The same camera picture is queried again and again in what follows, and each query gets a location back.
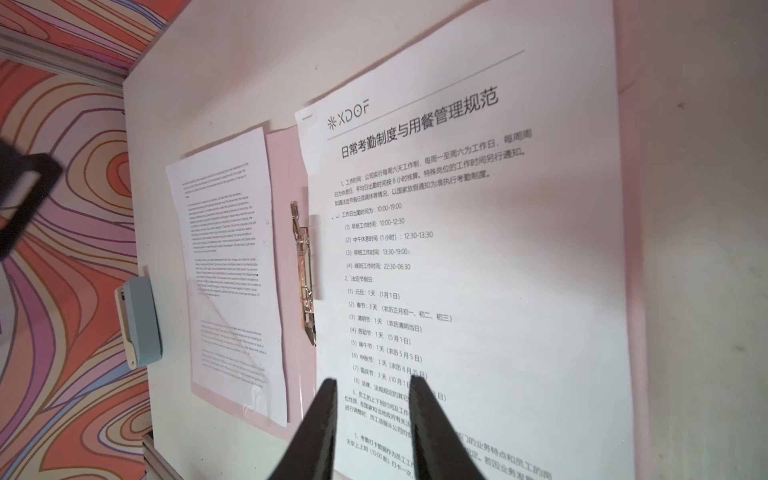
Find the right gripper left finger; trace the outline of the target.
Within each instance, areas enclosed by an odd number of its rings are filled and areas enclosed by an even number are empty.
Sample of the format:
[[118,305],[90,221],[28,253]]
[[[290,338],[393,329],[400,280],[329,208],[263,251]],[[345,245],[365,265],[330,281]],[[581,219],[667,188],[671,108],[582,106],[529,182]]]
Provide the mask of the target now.
[[269,480],[332,479],[337,413],[337,381],[327,378]]

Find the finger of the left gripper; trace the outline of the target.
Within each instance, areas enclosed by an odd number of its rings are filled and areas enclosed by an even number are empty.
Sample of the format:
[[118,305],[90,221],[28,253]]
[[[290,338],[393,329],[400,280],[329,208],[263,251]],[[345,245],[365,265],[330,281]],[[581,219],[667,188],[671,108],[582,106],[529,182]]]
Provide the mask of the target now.
[[[17,186],[24,183],[25,175],[31,174],[36,175],[35,181],[23,188],[21,199],[14,200]],[[23,154],[10,142],[1,140],[1,206],[12,199],[12,215],[1,227],[2,260],[13,251],[62,174],[62,165],[50,154]]]

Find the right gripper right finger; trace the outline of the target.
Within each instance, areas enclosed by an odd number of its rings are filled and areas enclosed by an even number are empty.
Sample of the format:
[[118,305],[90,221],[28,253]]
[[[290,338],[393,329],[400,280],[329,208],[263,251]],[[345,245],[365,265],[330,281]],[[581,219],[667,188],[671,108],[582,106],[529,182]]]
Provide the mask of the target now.
[[411,377],[409,414],[415,479],[483,479],[423,377]]

